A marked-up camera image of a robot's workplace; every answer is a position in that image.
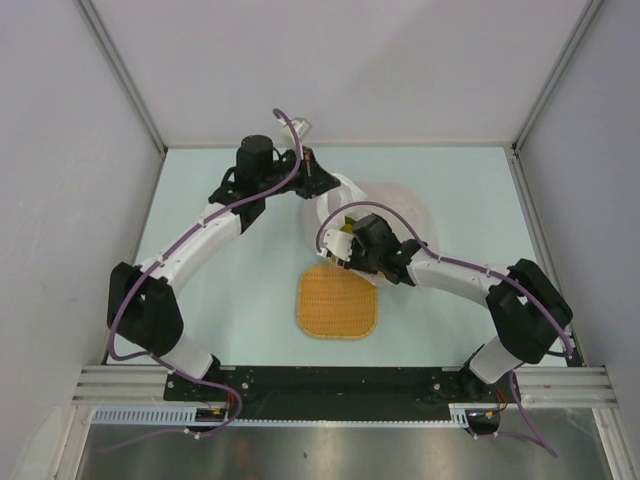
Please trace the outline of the white plastic bag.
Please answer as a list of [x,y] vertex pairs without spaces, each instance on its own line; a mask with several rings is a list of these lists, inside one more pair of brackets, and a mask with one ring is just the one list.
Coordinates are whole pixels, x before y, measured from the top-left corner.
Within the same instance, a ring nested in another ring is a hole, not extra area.
[[355,183],[335,174],[340,185],[302,206],[301,224],[314,253],[376,286],[415,282],[409,274],[421,244],[438,247],[434,218],[408,187]]

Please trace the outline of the fake pineapple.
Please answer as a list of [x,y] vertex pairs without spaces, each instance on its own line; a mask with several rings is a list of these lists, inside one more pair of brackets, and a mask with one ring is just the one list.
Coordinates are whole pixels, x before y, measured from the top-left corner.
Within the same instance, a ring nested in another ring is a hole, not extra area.
[[353,227],[354,227],[355,223],[356,223],[356,220],[354,218],[351,218],[349,216],[345,216],[344,217],[344,224],[340,227],[340,231],[344,232],[344,233],[352,234],[353,233]]

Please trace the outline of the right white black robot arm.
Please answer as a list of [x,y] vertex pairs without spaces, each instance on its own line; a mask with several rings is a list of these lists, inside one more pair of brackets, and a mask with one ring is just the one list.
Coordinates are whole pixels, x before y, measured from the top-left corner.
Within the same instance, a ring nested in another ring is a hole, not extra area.
[[416,238],[401,241],[389,223],[369,214],[352,225],[348,269],[388,282],[433,288],[488,309],[496,336],[466,361],[463,393],[473,401],[493,394],[498,380],[522,364],[537,364],[573,320],[573,311],[541,268],[521,259],[505,268],[442,257]]

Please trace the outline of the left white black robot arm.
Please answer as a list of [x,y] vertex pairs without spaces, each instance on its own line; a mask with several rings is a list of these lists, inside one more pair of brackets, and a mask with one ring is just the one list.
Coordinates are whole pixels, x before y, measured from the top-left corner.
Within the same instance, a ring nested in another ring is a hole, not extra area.
[[107,326],[112,338],[138,346],[148,356],[187,375],[197,398],[221,387],[218,359],[186,332],[178,296],[211,257],[245,233],[265,211],[268,198],[293,192],[314,199],[341,184],[301,144],[278,151],[264,135],[244,138],[236,161],[209,196],[195,223],[170,246],[139,265],[119,263],[110,274]]

